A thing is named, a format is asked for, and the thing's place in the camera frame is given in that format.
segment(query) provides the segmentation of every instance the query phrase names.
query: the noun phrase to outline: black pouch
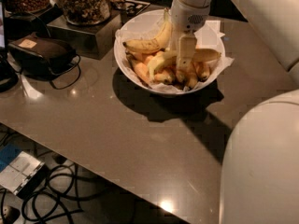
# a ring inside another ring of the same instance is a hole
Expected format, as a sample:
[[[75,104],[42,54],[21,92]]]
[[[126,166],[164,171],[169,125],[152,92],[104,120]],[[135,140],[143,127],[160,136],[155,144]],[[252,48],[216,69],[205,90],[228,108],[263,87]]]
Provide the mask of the black pouch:
[[[10,42],[8,51],[27,77],[52,81],[79,64],[76,50],[68,43],[32,33]]]

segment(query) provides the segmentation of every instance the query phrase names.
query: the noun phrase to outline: fruit bowl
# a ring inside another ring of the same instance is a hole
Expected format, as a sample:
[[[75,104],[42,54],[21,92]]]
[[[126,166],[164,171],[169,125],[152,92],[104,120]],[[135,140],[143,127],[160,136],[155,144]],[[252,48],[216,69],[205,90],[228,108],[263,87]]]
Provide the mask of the fruit bowl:
[[[114,43],[114,55],[120,70],[137,86],[154,94],[162,95],[165,97],[175,97],[184,94],[199,91],[213,82],[217,76],[227,66],[229,66],[233,59],[225,57],[225,48],[223,46],[221,37],[222,33],[219,32],[219,21],[207,21],[204,27],[195,33],[197,38],[197,45],[200,48],[215,49],[221,53],[221,58],[210,66],[211,75],[205,82],[198,82],[192,90],[180,90],[172,85],[152,84],[148,86],[143,83],[136,73],[133,71],[129,64],[125,50],[122,44],[128,39],[151,39],[159,31],[159,28],[164,19],[164,10],[153,10],[142,13],[125,23],[120,30],[116,33],[116,40]]]

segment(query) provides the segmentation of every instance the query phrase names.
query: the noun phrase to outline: floor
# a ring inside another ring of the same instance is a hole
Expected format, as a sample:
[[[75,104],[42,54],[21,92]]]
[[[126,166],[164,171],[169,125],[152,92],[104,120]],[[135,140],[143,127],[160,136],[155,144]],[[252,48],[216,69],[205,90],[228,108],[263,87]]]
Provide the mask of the floor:
[[[49,168],[32,197],[21,199],[9,191],[5,194],[0,186],[4,206],[20,211],[15,224],[184,223],[0,124],[0,150],[7,144],[45,162]]]

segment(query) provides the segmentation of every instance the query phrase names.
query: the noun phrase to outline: bowl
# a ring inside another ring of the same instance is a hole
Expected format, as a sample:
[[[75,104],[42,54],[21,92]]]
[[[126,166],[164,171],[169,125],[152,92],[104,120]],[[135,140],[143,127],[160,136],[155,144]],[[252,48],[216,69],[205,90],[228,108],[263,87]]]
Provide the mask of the bowl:
[[[132,38],[147,39],[154,37],[163,22],[163,14],[163,9],[142,13],[129,20],[117,31],[114,43],[114,55],[117,65],[120,70],[136,84],[136,86],[154,94],[174,97],[199,91],[213,82],[219,73],[231,63],[231,60],[225,59],[225,48],[221,40],[223,34],[219,32],[219,21],[207,21],[206,24],[195,33],[197,44],[200,48],[215,49],[221,52],[221,58],[211,66],[211,75],[208,80],[205,82],[199,81],[192,90],[182,91],[172,85],[164,84],[147,86],[140,81],[126,59],[125,47],[122,42]]]

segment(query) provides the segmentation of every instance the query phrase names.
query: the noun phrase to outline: countertop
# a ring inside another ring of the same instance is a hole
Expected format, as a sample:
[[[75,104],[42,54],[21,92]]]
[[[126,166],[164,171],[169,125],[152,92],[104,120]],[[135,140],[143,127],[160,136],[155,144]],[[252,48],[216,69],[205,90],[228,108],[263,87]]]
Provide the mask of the countertop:
[[[232,129],[258,103],[296,89],[248,23],[221,19],[221,28],[235,60],[192,95],[139,89],[111,49],[101,60],[82,57],[81,77],[63,90],[21,76],[0,93],[0,122],[151,203],[170,203],[182,220],[216,224]]]

